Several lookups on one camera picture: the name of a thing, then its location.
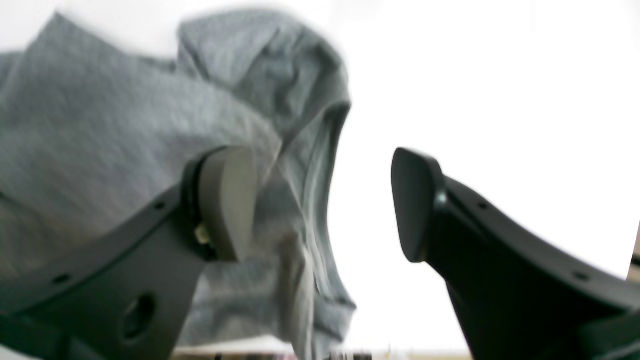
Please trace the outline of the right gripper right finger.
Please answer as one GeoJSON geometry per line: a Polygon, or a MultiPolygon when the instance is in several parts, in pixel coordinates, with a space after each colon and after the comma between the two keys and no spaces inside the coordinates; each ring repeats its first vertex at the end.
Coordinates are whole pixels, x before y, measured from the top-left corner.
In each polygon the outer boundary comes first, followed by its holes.
{"type": "Polygon", "coordinates": [[[398,239],[444,279],[475,360],[637,360],[639,285],[530,233],[439,162],[391,161],[398,239]]]}

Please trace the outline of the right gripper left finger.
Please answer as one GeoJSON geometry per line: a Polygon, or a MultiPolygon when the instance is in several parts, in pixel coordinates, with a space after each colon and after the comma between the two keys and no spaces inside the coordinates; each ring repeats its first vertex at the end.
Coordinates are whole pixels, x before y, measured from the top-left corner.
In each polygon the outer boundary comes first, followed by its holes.
{"type": "Polygon", "coordinates": [[[41,360],[167,360],[210,262],[246,256],[258,171],[224,146],[105,238],[1,284],[0,339],[41,360]]]}

